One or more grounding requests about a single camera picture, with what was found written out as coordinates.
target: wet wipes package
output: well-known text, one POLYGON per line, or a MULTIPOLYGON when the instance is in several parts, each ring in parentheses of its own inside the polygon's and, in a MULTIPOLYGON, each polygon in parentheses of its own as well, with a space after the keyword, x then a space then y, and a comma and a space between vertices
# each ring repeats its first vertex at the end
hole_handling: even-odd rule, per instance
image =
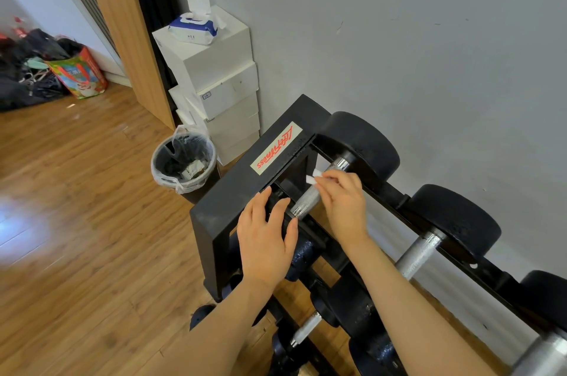
POLYGON ((168 30, 179 41, 209 45, 226 24, 211 13, 209 0, 187 0, 189 12, 170 23, 168 30))

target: forearm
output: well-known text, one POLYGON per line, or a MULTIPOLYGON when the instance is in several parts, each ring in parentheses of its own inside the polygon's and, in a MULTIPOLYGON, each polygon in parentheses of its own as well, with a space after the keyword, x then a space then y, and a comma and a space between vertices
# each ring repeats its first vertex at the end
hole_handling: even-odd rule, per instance
POLYGON ((229 375, 252 323, 271 295, 261 281, 245 277, 149 374, 229 375))
POLYGON ((409 376, 494 375, 371 238, 347 246, 345 252, 364 280, 409 376))

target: wooden floor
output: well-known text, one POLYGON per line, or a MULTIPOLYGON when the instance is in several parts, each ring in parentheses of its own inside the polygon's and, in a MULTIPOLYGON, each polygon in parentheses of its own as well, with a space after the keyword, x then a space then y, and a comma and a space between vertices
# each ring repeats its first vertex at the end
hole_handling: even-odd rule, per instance
MULTIPOLYGON (((142 374, 211 302, 191 205, 151 177, 151 154, 169 135, 117 85, 0 114, 1 375, 142 374)), ((316 265, 333 283, 337 274, 316 265)), ((299 282, 275 294, 299 323, 313 312, 299 282)), ((251 330, 235 375, 266 373, 274 331, 270 315, 251 330)), ((358 374, 344 331, 321 323, 311 338, 339 374, 358 374)))

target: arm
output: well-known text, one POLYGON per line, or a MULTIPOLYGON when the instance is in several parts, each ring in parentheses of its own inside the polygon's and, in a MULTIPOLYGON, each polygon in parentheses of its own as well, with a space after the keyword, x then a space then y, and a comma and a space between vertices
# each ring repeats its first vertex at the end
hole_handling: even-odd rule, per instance
POLYGON ((285 277, 297 243, 297 220, 287 226, 285 241, 281 236, 289 198, 277 202, 266 222, 271 192, 268 187, 258 193, 238 220, 242 282, 148 374, 230 374, 252 323, 285 277))
POLYGON ((494 376, 429 302, 396 270, 366 231, 362 184, 332 170, 315 178, 331 228, 372 297, 409 376, 494 376))

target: wet wipes lid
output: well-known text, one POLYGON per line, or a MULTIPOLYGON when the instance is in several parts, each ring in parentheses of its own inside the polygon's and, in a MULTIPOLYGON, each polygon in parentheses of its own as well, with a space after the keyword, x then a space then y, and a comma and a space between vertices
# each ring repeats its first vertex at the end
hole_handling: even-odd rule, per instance
POLYGON ((189 12, 193 14, 195 20, 207 20, 211 14, 210 0, 187 0, 189 12))

